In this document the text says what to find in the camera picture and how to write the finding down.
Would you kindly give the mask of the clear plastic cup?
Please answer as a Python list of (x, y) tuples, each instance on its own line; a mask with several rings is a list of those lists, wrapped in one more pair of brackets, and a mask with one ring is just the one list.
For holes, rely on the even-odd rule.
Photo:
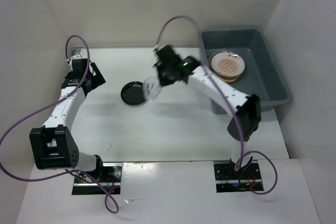
[(152, 102), (162, 91), (158, 77), (148, 77), (143, 82), (143, 94), (147, 101)]

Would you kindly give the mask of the orange patterned round plate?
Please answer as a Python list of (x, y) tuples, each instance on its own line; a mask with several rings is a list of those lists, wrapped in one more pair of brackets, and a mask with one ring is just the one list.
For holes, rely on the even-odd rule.
[(220, 50), (213, 53), (208, 63), (213, 72), (224, 78), (240, 76), (246, 69), (244, 59), (228, 50)]

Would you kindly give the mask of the woven bamboo pattern tray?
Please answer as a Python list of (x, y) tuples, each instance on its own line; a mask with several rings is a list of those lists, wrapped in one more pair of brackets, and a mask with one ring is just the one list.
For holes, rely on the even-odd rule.
[[(232, 59), (229, 60), (229, 63), (233, 63), (234, 65), (239, 66), (238, 63), (237, 63), (235, 60), (232, 60)], [(219, 74), (217, 74), (212, 68), (210, 68), (210, 70), (211, 70), (213, 73), (215, 73), (221, 80), (223, 80), (223, 81), (225, 81), (225, 82), (228, 82), (228, 83), (231, 83), (231, 82), (236, 81), (236, 80), (242, 75), (242, 74), (239, 74), (239, 75), (237, 75), (237, 76), (235, 76), (235, 77), (222, 77), (222, 76), (220, 76)]]

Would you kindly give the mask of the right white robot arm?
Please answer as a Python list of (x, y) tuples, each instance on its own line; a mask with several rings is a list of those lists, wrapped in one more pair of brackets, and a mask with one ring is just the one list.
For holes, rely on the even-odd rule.
[(222, 81), (202, 63), (192, 56), (184, 59), (177, 54), (171, 45), (155, 46), (153, 49), (157, 62), (154, 68), (157, 73), (159, 87), (183, 82), (192, 86), (219, 105), (232, 117), (227, 130), (232, 138), (238, 141), (238, 157), (232, 158), (230, 172), (235, 178), (243, 178), (249, 171), (249, 159), (245, 152), (246, 143), (261, 121), (260, 98), (247, 95)]

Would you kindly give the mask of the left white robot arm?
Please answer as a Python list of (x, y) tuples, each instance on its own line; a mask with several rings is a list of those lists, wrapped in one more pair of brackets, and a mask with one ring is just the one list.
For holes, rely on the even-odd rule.
[(93, 182), (104, 178), (105, 169), (99, 155), (79, 151), (72, 137), (71, 128), (87, 95), (106, 81), (95, 63), (88, 71), (78, 90), (88, 60), (77, 54), (70, 58), (70, 70), (61, 85), (60, 102), (41, 127), (29, 134), (35, 164), (38, 169), (77, 169), (86, 172)]

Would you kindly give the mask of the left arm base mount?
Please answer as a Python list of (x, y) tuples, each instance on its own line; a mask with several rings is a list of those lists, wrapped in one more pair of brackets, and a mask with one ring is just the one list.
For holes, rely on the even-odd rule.
[[(110, 194), (119, 195), (121, 193), (122, 163), (104, 162), (100, 172), (87, 172)], [(84, 173), (71, 173), (74, 178), (72, 195), (104, 195), (101, 188)]]

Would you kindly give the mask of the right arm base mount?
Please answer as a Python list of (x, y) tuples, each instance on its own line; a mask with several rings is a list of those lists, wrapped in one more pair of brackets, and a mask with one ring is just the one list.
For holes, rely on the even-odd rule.
[(217, 193), (264, 191), (257, 161), (251, 161), (246, 168), (240, 171), (235, 171), (231, 161), (215, 161), (213, 168)]

